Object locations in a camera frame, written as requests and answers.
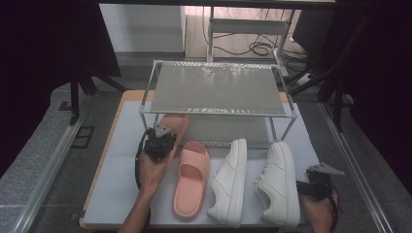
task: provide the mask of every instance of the black curtain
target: black curtain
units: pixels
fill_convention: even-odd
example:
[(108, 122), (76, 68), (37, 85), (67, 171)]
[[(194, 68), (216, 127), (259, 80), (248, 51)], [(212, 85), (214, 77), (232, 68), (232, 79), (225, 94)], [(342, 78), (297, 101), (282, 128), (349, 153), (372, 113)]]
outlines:
[(412, 29), (407, 1), (383, 1), (345, 66), (357, 124), (412, 193)]
[(120, 76), (98, 4), (2, 3), (0, 57), (0, 176), (75, 70)]

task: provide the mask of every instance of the white foam mat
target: white foam mat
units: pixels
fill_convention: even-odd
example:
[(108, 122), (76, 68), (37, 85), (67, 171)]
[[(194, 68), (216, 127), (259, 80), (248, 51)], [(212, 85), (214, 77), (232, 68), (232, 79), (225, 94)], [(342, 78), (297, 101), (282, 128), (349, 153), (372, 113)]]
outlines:
[[(110, 146), (86, 209), (84, 224), (106, 226), (122, 224), (133, 206), (138, 193), (134, 178), (134, 158), (144, 133), (143, 123), (139, 116), (140, 104), (140, 101), (125, 101), (123, 104)], [(285, 141), (290, 146), (293, 154), (296, 179), (307, 181), (306, 168), (319, 164), (319, 159), (310, 143), (299, 109), (295, 104), (294, 107), (298, 118)], [(154, 119), (154, 115), (146, 115), (149, 125), (153, 125)], [(284, 132), (290, 122), (287, 118), (273, 118), (273, 120), (277, 132)], [(211, 179), (214, 172), (224, 161), (229, 148), (208, 148), (208, 151), (211, 156), (209, 175)], [(174, 161), (154, 197), (151, 205), (151, 224), (158, 227), (193, 227), (194, 224), (198, 226), (221, 226), (218, 222), (208, 218), (206, 214), (207, 210), (215, 204), (215, 195), (210, 185), (206, 189), (202, 210), (196, 218), (186, 220), (174, 215), (173, 198), (179, 176), (179, 154), (180, 150), (177, 150)], [(264, 168), (265, 159), (266, 150), (248, 149), (244, 211), (242, 212), (241, 221), (244, 225), (265, 224), (259, 219), (263, 211), (263, 204), (255, 194), (255, 180)]]

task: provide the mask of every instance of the floor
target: floor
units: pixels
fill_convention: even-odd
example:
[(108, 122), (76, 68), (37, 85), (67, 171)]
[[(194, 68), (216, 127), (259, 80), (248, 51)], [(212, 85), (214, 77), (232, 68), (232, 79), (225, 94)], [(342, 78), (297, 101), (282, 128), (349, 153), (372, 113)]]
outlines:
[[(236, 16), (232, 10), (229, 10), (229, 13), (233, 17)], [(232, 62), (273, 62), (270, 58), (261, 59), (261, 57), (258, 59), (256, 57), (227, 57), (224, 59)], [(115, 78), (115, 80), (132, 89), (145, 88), (147, 77), (151, 72), (151, 62), (149, 58), (148, 60), (149, 62), (142, 62), (141, 66), (120, 66), (122, 78)], [(202, 61), (204, 56), (194, 55), (188, 57), (187, 60)], [(288, 70), (293, 75), (297, 73), (294, 70), (302, 68), (304, 68), (303, 63), (293, 62), (290, 63)], [(79, 218), (84, 214), (83, 207), (89, 187), (121, 99), (121, 93), (112, 87), (97, 79), (95, 82), (99, 89), (96, 95), (87, 97), (80, 93), (83, 103), (88, 103), (88, 107), (84, 105), (87, 112), (81, 127), (93, 127), (92, 137), (87, 147), (68, 150), (51, 189), (46, 190), (47, 197), (39, 213), (33, 216), (30, 232), (95, 232), (92, 229), (83, 229), (79, 225)], [(316, 99), (319, 87), (316, 85), (295, 95), (293, 101), (298, 104), (312, 145), (320, 160), (346, 173), (344, 178), (333, 177), (333, 183), (340, 191), (343, 210), (335, 232), (379, 232), (375, 219), (371, 215), (371, 209), (365, 204), (365, 197), (362, 196), (359, 185), (356, 183), (356, 177), (351, 172), (351, 164), (342, 155), (342, 150)], [(0, 180), (0, 232), (9, 232), (15, 226), (18, 215), (25, 207), (31, 192), (50, 161), (54, 149), (57, 148), (60, 139), (65, 134), (71, 113), (60, 107), (64, 106), (65, 102), (70, 101), (69, 89), (69, 86), (65, 85), (54, 91), (51, 96), (51, 106), (43, 121), (15, 163)], [(354, 123), (349, 110), (350, 106), (343, 110), (342, 127), (343, 136), (350, 147), (351, 155), (361, 167), (361, 174), (367, 180), (367, 185), (373, 190), (375, 198), (386, 214), (392, 232), (412, 232), (411, 196), (400, 184), (376, 148), (370, 144)], [(83, 139), (78, 138), (75, 139), (73, 145), (78, 146), (83, 143)], [(195, 229), (172, 231), (191, 232), (193, 230)], [(245, 228), (237, 231), (227, 229), (213, 231), (249, 232), (251, 230)], [(163, 231), (165, 230), (151, 230), (151, 232)], [(261, 228), (253, 231), (273, 232), (275, 228)], [(301, 226), (293, 231), (311, 232), (308, 226)]]

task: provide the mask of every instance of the sneaker sole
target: sneaker sole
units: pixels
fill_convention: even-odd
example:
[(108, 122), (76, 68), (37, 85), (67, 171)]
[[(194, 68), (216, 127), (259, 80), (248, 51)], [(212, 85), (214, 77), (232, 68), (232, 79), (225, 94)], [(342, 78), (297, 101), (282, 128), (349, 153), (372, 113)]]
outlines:
[(292, 152), (285, 142), (279, 142), (285, 159), (285, 186), (286, 186), (286, 202), (287, 215), (285, 225), (296, 227), (300, 221), (299, 199), (297, 197), (296, 175), (294, 170), (294, 162)]
[(237, 163), (227, 211), (227, 225), (239, 227), (242, 217), (243, 189), (246, 178), (247, 145), (245, 139), (235, 140), (232, 149), (237, 150)]

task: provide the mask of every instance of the human hand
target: human hand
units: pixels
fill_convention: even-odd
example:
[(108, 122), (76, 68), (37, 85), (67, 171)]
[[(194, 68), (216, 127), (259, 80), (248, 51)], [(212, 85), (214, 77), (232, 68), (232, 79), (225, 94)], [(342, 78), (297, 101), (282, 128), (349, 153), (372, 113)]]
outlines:
[[(333, 208), (330, 201), (326, 198), (316, 201), (314, 198), (301, 194), (303, 207), (306, 218), (311, 224), (315, 233), (329, 233), (333, 223)], [(338, 195), (335, 190), (332, 192), (332, 198), (338, 205)]]
[(167, 168), (167, 158), (154, 163), (147, 154), (142, 152), (139, 161), (139, 177), (141, 190), (155, 193), (158, 185), (164, 178)]

